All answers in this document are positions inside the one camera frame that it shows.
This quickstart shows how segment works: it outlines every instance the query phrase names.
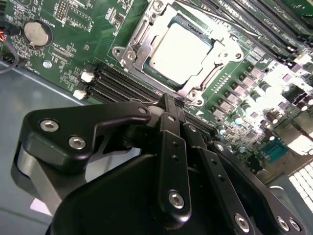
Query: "black cable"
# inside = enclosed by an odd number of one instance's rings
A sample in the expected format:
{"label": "black cable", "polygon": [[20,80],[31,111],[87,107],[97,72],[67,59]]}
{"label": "black cable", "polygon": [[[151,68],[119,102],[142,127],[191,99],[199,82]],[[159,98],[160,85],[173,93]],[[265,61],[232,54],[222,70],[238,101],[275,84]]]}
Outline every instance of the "black cable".
{"label": "black cable", "polygon": [[9,43],[8,41],[3,41],[2,44],[4,46],[6,46],[9,49],[9,51],[13,54],[14,61],[7,68],[0,70],[0,74],[9,72],[13,68],[15,68],[15,66],[18,65],[20,62],[20,57],[19,57],[18,53],[16,52],[15,48],[13,47],[13,45],[11,43]]}

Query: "capacitor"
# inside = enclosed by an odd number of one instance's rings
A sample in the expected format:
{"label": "capacitor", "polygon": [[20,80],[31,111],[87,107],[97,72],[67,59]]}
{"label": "capacitor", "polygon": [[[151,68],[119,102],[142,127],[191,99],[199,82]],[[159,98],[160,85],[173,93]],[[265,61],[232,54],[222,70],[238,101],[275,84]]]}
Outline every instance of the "capacitor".
{"label": "capacitor", "polygon": [[258,104],[261,104],[262,101],[263,101],[262,96],[260,96],[258,93],[255,93],[255,94],[251,95],[251,97]]}
{"label": "capacitor", "polygon": [[233,116],[233,120],[236,125],[242,125],[244,122],[244,120],[238,114]]}
{"label": "capacitor", "polygon": [[239,150],[240,153],[245,153],[246,152],[246,147],[242,146],[238,150]]}
{"label": "capacitor", "polygon": [[265,93],[271,93],[271,91],[273,90],[273,87],[267,83],[264,83],[263,85],[260,86],[261,89],[265,92]]}
{"label": "capacitor", "polygon": [[264,129],[264,134],[267,140],[273,141],[275,139],[275,136],[273,135],[273,133],[267,128]]}
{"label": "capacitor", "polygon": [[305,102],[300,102],[298,103],[297,107],[301,110],[301,111],[306,111],[308,109],[308,106],[306,105]]}
{"label": "capacitor", "polygon": [[244,112],[247,114],[247,115],[250,115],[252,113],[252,108],[250,105],[248,104],[244,104],[243,106],[241,106],[242,109],[244,110]]}
{"label": "capacitor", "polygon": [[271,113],[271,112],[268,112],[268,113],[266,114],[266,118],[267,118],[267,120],[268,120],[270,123],[272,123],[272,124],[278,123],[278,119],[277,119],[276,116],[275,116],[273,113]]}
{"label": "capacitor", "polygon": [[309,95],[307,96],[304,101],[308,104],[308,105],[313,105],[313,96]]}
{"label": "capacitor", "polygon": [[231,153],[234,152],[233,149],[232,149],[232,147],[231,147],[231,145],[227,145],[225,148],[227,148]]}
{"label": "capacitor", "polygon": [[220,125],[218,129],[221,136],[226,134],[226,129],[224,125]]}

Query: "motherboard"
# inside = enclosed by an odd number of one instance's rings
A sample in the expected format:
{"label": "motherboard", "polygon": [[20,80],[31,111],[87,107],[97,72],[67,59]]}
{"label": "motherboard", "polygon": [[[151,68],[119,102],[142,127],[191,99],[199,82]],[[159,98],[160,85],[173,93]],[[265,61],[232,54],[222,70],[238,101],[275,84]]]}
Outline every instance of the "motherboard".
{"label": "motherboard", "polygon": [[77,99],[169,93],[255,173],[313,155],[311,0],[1,2],[23,66]]}

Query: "silver screw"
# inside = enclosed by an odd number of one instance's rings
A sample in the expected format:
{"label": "silver screw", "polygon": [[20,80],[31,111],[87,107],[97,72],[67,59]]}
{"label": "silver screw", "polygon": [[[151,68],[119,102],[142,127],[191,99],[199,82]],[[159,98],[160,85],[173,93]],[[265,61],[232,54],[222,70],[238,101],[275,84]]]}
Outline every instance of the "silver screw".
{"label": "silver screw", "polygon": [[138,108],[138,110],[139,110],[139,112],[141,112],[142,114],[146,114],[146,113],[147,113],[147,111],[146,111],[145,109],[143,109],[143,108]]}
{"label": "silver screw", "polygon": [[41,129],[47,132],[55,132],[59,129],[59,124],[52,120],[44,120],[40,123]]}
{"label": "silver screw", "polygon": [[170,203],[177,209],[184,207],[184,199],[178,192],[170,192],[168,196]]}
{"label": "silver screw", "polygon": [[194,126],[192,126],[192,125],[190,125],[189,128],[190,128],[190,130],[192,130],[193,132],[196,132],[196,131],[197,131],[196,128],[195,128]]}
{"label": "silver screw", "polygon": [[51,63],[51,61],[45,60],[45,61],[43,62],[43,67],[46,68],[46,69],[52,68],[52,63]]}
{"label": "silver screw", "polygon": [[223,152],[224,151],[224,148],[223,148],[223,146],[221,146],[220,144],[217,144],[216,145],[216,147],[221,151],[221,152]]}
{"label": "silver screw", "polygon": [[86,147],[86,142],[84,141],[83,138],[79,137],[79,136],[73,136],[71,138],[69,138],[68,140],[68,144],[77,150],[83,149]]}
{"label": "silver screw", "polygon": [[119,49],[115,49],[115,50],[114,50],[114,53],[115,53],[116,55],[119,55],[119,54],[121,53],[121,51],[120,51]]}
{"label": "silver screw", "polygon": [[160,12],[162,10],[162,7],[163,7],[163,3],[159,0],[155,1],[155,3],[153,3],[153,9],[156,11],[156,12]]}
{"label": "silver screw", "polygon": [[242,215],[236,214],[235,220],[236,220],[236,223],[238,224],[239,228],[241,228],[242,231],[244,231],[245,233],[249,233],[250,226],[249,226],[248,222],[245,220],[245,218],[243,218]]}
{"label": "silver screw", "polygon": [[282,227],[285,231],[289,231],[290,228],[288,226],[288,224],[285,222],[285,220],[283,220],[281,217],[277,217],[277,220],[279,222],[280,227]]}
{"label": "silver screw", "polygon": [[171,115],[168,116],[168,119],[171,121],[175,121],[175,118],[173,118]]}
{"label": "silver screw", "polygon": [[289,222],[291,223],[291,225],[299,232],[301,231],[300,226],[297,224],[297,222],[295,222],[293,219],[290,219]]}
{"label": "silver screw", "polygon": [[136,55],[135,55],[134,52],[129,51],[129,52],[127,53],[127,58],[128,58],[129,60],[134,60],[135,57],[136,57]]}
{"label": "silver screw", "polygon": [[236,54],[236,56],[235,56],[235,57],[236,57],[236,59],[237,59],[237,60],[239,60],[239,59],[241,58],[241,54],[240,54],[240,53],[238,53],[238,54]]}

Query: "cable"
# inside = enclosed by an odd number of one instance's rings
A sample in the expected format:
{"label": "cable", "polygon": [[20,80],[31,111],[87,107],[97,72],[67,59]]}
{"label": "cable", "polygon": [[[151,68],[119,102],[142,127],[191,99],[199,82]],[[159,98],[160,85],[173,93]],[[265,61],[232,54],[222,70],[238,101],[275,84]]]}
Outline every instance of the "cable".
{"label": "cable", "polygon": [[18,65],[19,62],[20,62],[20,57],[19,57],[18,53],[16,52],[15,48],[13,47],[13,45],[12,45],[11,43],[9,43],[9,42],[6,40],[6,38],[5,38],[4,34],[3,34],[3,32],[0,32],[0,41],[2,42],[2,44],[3,44],[4,46],[6,46],[6,47],[9,49],[9,51],[10,51],[10,52],[13,54],[13,56],[14,56],[14,61],[13,61],[13,63],[12,63],[11,65],[9,65],[7,68],[0,70],[0,74],[2,74],[2,73],[9,72],[9,71],[12,70],[13,68],[15,68],[15,66]]}
{"label": "cable", "polygon": [[176,1],[176,2],[179,2],[179,3],[181,3],[181,4],[184,4],[184,5],[186,5],[186,6],[189,6],[189,7],[193,8],[193,9],[195,9],[195,10],[198,10],[198,11],[200,11],[200,12],[206,14],[206,15],[209,15],[209,16],[211,16],[211,17],[214,17],[214,18],[216,18],[216,19],[218,19],[218,20],[220,20],[220,21],[224,21],[224,22],[226,22],[226,23],[228,23],[228,24],[231,24],[231,25],[233,25],[233,26],[235,26],[235,27],[237,27],[237,28],[240,28],[242,31],[244,31],[245,33],[247,33],[247,34],[249,34],[249,35],[252,35],[252,36],[255,36],[255,37],[257,37],[257,38],[260,38],[259,35],[257,35],[256,33],[253,33],[253,32],[251,32],[251,31],[245,29],[245,28],[242,27],[240,24],[238,24],[238,23],[236,23],[236,22],[233,22],[233,21],[230,21],[230,20],[228,20],[228,19],[226,19],[226,18],[224,18],[224,17],[222,17],[222,16],[216,15],[216,14],[214,14],[214,13],[212,13],[212,12],[209,12],[208,10],[205,10],[205,9],[203,9],[202,7],[199,7],[199,6],[197,6],[197,5],[194,5],[193,3],[189,3],[189,2],[184,1],[184,0],[175,0],[175,1]]}

